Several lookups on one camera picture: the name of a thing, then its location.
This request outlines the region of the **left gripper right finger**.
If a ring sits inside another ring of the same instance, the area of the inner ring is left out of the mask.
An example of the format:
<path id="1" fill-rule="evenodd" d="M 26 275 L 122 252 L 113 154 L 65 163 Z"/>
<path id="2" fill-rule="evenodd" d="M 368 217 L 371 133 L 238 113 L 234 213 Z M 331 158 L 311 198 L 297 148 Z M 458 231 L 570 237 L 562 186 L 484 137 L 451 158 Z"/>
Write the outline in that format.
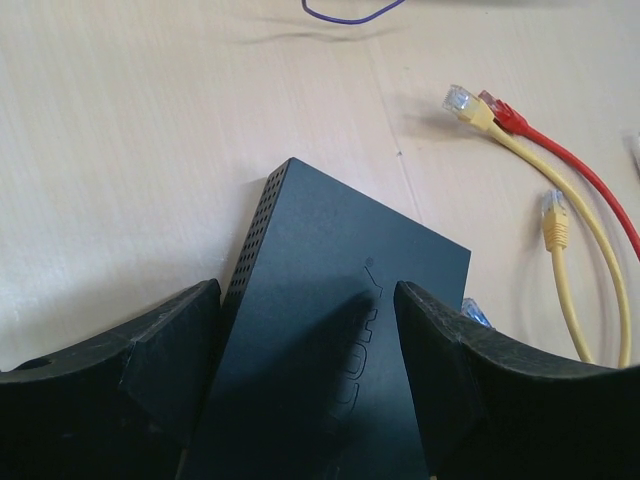
<path id="1" fill-rule="evenodd" d="M 411 282 L 396 321 L 424 456 L 439 479 L 635 479 L 639 370 L 550 354 Z"/>

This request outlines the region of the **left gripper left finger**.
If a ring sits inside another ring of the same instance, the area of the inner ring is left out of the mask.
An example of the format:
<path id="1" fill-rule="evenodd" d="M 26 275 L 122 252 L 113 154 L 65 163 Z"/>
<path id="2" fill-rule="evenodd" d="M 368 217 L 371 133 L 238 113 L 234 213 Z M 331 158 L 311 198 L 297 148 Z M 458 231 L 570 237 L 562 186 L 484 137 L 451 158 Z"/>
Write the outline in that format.
<path id="1" fill-rule="evenodd" d="M 207 389 L 216 280 L 1 376 L 4 479 L 174 479 Z"/>

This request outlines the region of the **black network switch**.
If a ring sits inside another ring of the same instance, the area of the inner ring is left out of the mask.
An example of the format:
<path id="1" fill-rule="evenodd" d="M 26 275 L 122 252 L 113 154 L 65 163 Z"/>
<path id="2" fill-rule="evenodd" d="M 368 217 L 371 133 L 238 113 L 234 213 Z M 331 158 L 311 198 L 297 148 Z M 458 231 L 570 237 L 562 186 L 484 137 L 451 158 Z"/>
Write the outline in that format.
<path id="1" fill-rule="evenodd" d="M 468 249 L 291 158 L 222 302 L 186 479 L 425 479 L 394 290 L 461 305 Z"/>

